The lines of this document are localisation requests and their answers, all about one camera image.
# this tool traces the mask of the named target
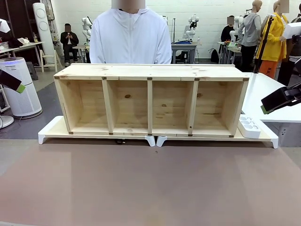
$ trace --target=white chair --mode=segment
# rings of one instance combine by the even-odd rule
[[[47,62],[48,57],[53,57],[54,58],[54,63],[50,64]],[[40,58],[41,58],[41,67],[42,67],[42,72],[44,72],[44,67],[55,67],[55,72],[57,72],[57,65],[60,65],[61,68],[63,68],[60,58],[55,50],[53,55],[45,55],[42,50],[40,50]]]

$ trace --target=yellow jacket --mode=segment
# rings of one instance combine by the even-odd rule
[[[263,51],[262,60],[281,61],[282,59],[286,58],[286,41],[280,41],[279,39],[280,36],[283,35],[284,25],[281,17],[277,13],[274,13],[274,15],[275,17],[269,29],[268,40]],[[284,21],[288,23],[287,18],[284,15],[282,15],[282,17]],[[267,32],[268,21],[264,27],[262,39],[264,39]],[[257,51],[257,59],[259,58],[261,47],[262,41]]]

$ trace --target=person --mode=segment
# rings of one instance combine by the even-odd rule
[[[151,9],[122,0],[94,21],[90,41],[93,64],[170,64],[169,30]]]
[[[224,27],[224,29],[222,31],[222,35],[221,35],[221,41],[231,40],[230,31],[234,31],[233,26],[234,26],[234,24],[229,24]]]
[[[299,5],[299,10],[300,14],[298,14],[298,17],[295,18],[292,23],[301,22],[301,4]],[[292,39],[288,39],[286,45],[287,57],[281,63],[278,82],[285,86],[288,86],[293,73],[293,69],[295,67],[295,63],[298,60],[298,57],[301,58],[301,40],[294,44]]]
[[[238,29],[238,47],[241,46],[242,72],[249,71],[261,34],[261,21],[257,13],[261,9],[262,1],[255,0],[252,6],[252,12],[244,18],[243,23]]]
[[[280,0],[274,3],[273,9],[274,14],[272,17],[274,20],[268,31],[268,39],[263,50],[261,58],[262,63],[259,69],[260,73],[263,73],[272,79],[275,78],[278,62],[286,58],[286,39],[282,35],[288,23],[287,18],[281,13]],[[263,38],[257,50],[256,59],[259,58],[267,28],[268,23],[266,23],[264,27]]]
[[[65,24],[65,32],[61,34],[61,43],[63,44],[64,49],[65,67],[68,67],[70,65],[70,52],[73,54],[73,61],[78,61],[77,50],[73,49],[73,47],[77,46],[79,43],[77,35],[71,31],[70,24]]]

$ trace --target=orange pants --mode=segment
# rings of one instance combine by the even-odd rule
[[[277,65],[278,65],[277,61],[263,60],[261,66],[260,66],[259,72],[274,79],[275,74],[276,74]]]

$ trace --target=wooden cubby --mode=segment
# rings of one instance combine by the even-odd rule
[[[71,134],[233,137],[248,79],[231,65],[73,64],[55,84]]]

